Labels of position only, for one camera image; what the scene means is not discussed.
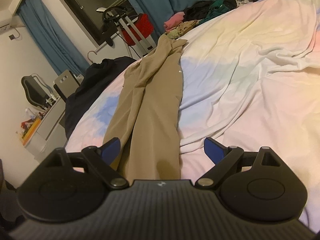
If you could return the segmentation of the beige t-shirt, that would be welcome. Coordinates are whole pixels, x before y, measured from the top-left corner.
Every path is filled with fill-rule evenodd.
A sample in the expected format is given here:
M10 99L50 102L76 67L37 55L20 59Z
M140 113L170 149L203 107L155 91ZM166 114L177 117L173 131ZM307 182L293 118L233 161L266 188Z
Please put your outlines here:
M178 111L183 95L180 58L186 40L159 38L158 46L127 68L104 142L120 140L110 166L129 182L180 178Z

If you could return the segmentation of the wavy frame mirror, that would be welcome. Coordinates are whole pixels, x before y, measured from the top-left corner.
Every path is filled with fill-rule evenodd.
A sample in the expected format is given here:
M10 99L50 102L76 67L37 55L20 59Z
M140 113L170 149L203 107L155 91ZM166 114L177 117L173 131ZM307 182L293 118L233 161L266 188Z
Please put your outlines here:
M21 78L21 84L25 91L27 101L42 110L52 107L55 99L52 99L52 88L36 73Z

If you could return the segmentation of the pink garment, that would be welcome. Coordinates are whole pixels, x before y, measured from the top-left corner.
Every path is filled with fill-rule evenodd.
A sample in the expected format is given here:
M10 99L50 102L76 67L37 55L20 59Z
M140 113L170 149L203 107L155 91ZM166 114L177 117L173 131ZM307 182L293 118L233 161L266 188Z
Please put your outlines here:
M165 31L170 31L172 28L175 28L184 20L185 13L183 11L175 13L169 20L164 22Z

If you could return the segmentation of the blue curtain left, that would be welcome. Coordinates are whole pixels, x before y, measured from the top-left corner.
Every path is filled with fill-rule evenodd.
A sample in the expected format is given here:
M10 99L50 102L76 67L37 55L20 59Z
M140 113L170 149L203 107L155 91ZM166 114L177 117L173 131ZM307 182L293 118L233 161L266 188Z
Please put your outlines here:
M84 74L89 63L61 29L42 0L22 0L17 9L29 34L56 74Z

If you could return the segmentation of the garment steamer stand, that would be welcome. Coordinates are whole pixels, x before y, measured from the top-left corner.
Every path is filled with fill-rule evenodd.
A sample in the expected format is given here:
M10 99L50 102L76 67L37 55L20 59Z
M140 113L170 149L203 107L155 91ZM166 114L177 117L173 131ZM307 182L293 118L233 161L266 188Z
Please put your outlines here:
M123 41L129 57L132 57L132 53L135 53L138 57L147 55L150 51L156 48L156 45L151 43L147 38L139 32L134 25L134 22L138 19L132 20L127 14L127 8L122 6L114 7L99 7L96 12L101 14L103 27L116 27L115 34ZM125 29L129 36L134 40L135 45L129 46L124 39L122 29Z

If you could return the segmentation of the dark window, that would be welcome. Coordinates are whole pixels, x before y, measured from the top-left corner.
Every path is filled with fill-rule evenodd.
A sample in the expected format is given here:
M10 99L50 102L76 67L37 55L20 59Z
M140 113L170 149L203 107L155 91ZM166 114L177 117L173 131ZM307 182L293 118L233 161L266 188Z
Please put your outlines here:
M131 19L137 17L129 0L64 0L64 2L98 45L104 42L104 34L112 36L117 31L112 23L104 25L102 14L97 12L98 8L121 6L127 9L127 15Z

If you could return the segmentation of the khaki patterned garment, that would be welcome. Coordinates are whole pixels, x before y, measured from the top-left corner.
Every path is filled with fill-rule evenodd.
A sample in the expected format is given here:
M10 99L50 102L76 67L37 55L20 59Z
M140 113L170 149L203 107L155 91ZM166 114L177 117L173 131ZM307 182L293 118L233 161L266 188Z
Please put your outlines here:
M170 39L176 40L194 29L198 25L199 21L200 20L182 22L172 30L166 31L165 35L167 35L167 37Z

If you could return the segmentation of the white dresser desk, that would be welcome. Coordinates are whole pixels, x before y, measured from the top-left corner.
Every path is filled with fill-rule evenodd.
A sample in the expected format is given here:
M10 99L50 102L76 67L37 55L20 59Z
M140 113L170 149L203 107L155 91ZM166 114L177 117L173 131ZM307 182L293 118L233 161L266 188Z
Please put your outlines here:
M56 148L64 147L67 138L64 128L65 102L59 97L42 120L37 119L20 139L24 148L41 163Z

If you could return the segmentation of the green garment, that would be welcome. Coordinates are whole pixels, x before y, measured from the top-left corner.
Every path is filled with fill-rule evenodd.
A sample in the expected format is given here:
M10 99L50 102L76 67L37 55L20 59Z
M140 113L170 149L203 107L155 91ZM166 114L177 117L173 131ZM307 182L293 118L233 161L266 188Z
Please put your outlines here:
M229 11L234 9L232 4L228 4L226 0L216 0L215 2L212 3L209 7L208 14L206 15L205 18L200 20L198 22L198 25L201 25L207 21L210 21L220 15L223 15Z

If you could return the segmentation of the black garment in pile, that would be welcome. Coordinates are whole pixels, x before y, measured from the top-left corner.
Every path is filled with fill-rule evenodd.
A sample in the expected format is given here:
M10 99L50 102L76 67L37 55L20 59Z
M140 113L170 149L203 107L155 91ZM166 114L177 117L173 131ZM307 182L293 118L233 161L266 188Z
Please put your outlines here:
M198 1L191 7L184 9L184 22L201 20L205 18L209 12L209 7L213 4L213 1Z

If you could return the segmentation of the white air conditioner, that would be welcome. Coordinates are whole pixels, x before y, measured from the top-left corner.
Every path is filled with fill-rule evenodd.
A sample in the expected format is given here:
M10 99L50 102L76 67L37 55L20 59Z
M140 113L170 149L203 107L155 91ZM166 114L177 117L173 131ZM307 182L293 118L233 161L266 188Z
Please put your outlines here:
M12 14L9 10L0 11L0 34L8 31L11 27Z

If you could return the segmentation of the black and beige chair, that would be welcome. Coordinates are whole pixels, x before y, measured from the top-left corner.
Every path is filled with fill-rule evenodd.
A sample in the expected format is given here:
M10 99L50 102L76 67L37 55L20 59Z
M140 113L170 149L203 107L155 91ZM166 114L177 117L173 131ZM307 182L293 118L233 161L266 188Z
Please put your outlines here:
M70 70L65 70L62 74L60 74L54 80L53 85L54 89L64 102L67 101L67 98L72 95L79 86L80 83Z

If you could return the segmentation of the black garment on bed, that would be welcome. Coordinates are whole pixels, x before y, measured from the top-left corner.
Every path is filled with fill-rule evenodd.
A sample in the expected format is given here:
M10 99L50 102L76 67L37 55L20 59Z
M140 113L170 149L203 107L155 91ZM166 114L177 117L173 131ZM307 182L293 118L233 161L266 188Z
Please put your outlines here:
M65 134L69 139L82 116L89 110L100 94L135 60L128 56L103 59L91 64L76 91L66 100Z

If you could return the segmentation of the red garment on stand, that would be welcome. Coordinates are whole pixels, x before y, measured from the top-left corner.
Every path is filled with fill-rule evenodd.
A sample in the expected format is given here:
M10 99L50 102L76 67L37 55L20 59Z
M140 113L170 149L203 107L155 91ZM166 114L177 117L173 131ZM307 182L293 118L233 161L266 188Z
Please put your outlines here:
M154 31L154 27L150 22L147 14L139 14L138 19L136 20L136 22L134 22L134 25L139 30L139 32L144 36L144 38L147 38L148 36L150 36ZM127 42L127 44L129 46L134 46L135 42L129 36L127 31L125 29L122 29L121 31L123 33L124 39Z

